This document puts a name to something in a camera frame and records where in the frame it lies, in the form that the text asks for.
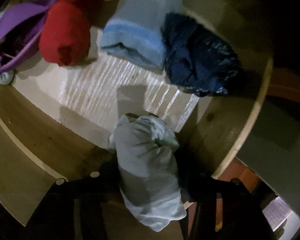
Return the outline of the dark navy underwear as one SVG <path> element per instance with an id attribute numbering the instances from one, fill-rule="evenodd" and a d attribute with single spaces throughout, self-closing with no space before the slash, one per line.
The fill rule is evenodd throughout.
<path id="1" fill-rule="evenodd" d="M 235 92 L 242 65 L 227 42 L 194 18 L 172 12 L 166 15 L 162 37 L 171 84 L 200 97 Z"/>

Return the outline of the grey underwear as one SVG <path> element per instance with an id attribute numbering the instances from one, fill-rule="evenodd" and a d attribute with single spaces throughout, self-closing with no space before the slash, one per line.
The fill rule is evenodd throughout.
<path id="1" fill-rule="evenodd" d="M 121 116 L 109 138 L 121 174 L 126 208 L 143 225 L 160 232 L 186 217 L 178 183 L 175 133 L 152 115 Z"/>

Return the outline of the purple underwear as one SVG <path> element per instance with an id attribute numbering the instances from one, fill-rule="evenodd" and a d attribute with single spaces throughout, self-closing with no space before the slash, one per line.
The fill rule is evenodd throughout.
<path id="1" fill-rule="evenodd" d="M 0 74 L 15 70 L 38 51 L 48 10 L 57 0 L 15 5 L 0 19 Z"/>

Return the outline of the red underwear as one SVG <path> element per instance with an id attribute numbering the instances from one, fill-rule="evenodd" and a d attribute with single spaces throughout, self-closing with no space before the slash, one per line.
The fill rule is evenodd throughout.
<path id="1" fill-rule="evenodd" d="M 90 29 L 104 0 L 57 0 L 49 9 L 40 36 L 43 59 L 59 66 L 74 66 L 87 58 Z"/>

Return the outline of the light wooden drawer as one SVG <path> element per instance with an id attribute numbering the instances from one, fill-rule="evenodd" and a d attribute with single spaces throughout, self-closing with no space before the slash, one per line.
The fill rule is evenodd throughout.
<path id="1" fill-rule="evenodd" d="M 36 54 L 11 85 L 0 85 L 0 204 L 21 225 L 55 179 L 77 179 L 109 157 L 108 139 L 123 114 L 160 117 L 218 178 L 260 113 L 273 70 L 267 54 L 236 48 L 243 66 L 262 79 L 258 96 L 199 98 L 106 54 L 101 36 L 99 27 L 91 29 L 87 66 L 59 67 Z"/>

